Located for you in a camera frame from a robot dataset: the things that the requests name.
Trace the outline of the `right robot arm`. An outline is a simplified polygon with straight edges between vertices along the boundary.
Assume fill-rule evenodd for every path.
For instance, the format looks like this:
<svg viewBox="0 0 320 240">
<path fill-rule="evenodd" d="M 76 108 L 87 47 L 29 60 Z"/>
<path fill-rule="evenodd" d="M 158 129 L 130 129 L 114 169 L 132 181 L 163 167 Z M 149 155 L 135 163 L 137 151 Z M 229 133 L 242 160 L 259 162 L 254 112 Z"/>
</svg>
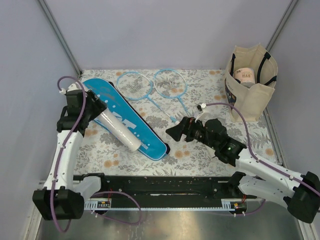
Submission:
<svg viewBox="0 0 320 240">
<path fill-rule="evenodd" d="M 227 186 L 231 197 L 256 196 L 286 208 L 302 222 L 310 224 L 315 219 L 320 209 L 320 179 L 314 173 L 302 174 L 265 160 L 250 147 L 228 136 L 218 119 L 202 123 L 194 117 L 184 117 L 165 132 L 176 142 L 182 135 L 186 142 L 196 140 L 214 150 L 221 162 L 255 175 L 236 172 Z"/>
</svg>

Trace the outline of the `blue racket cover bag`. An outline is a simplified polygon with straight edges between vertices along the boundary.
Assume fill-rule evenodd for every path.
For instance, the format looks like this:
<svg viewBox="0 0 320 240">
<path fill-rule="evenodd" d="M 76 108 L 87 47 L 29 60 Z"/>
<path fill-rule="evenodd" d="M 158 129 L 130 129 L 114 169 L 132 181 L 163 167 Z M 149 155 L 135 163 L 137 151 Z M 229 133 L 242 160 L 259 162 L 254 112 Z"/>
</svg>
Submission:
<svg viewBox="0 0 320 240">
<path fill-rule="evenodd" d="M 139 152 L 153 161 L 159 161 L 169 154 L 169 145 L 157 135 L 112 82 L 91 78 L 83 84 L 105 101 L 111 113 L 141 141 Z"/>
</svg>

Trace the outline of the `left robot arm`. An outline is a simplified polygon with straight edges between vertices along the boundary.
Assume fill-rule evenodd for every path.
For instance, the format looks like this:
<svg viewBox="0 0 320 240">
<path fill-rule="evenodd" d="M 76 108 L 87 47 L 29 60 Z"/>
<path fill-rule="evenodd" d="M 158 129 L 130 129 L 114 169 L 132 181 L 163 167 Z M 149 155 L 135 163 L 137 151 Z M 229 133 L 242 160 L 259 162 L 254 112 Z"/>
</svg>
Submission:
<svg viewBox="0 0 320 240">
<path fill-rule="evenodd" d="M 32 196 L 46 221 L 80 219 L 92 195 L 102 198 L 109 191 L 108 184 L 101 181 L 101 173 L 85 174 L 74 184 L 74 168 L 85 131 L 107 105 L 92 90 L 68 91 L 66 102 L 57 122 L 57 146 L 49 175 L 43 188 Z"/>
</svg>

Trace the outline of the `white shuttlecock tube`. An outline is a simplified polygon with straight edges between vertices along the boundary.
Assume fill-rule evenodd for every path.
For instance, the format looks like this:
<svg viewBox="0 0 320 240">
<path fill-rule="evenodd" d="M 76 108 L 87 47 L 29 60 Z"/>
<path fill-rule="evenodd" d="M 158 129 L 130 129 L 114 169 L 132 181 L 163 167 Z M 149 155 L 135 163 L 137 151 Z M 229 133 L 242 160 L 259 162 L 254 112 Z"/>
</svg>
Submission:
<svg viewBox="0 0 320 240">
<path fill-rule="evenodd" d="M 137 151 L 141 146 L 141 141 L 108 108 L 97 119 L 132 152 Z"/>
</svg>

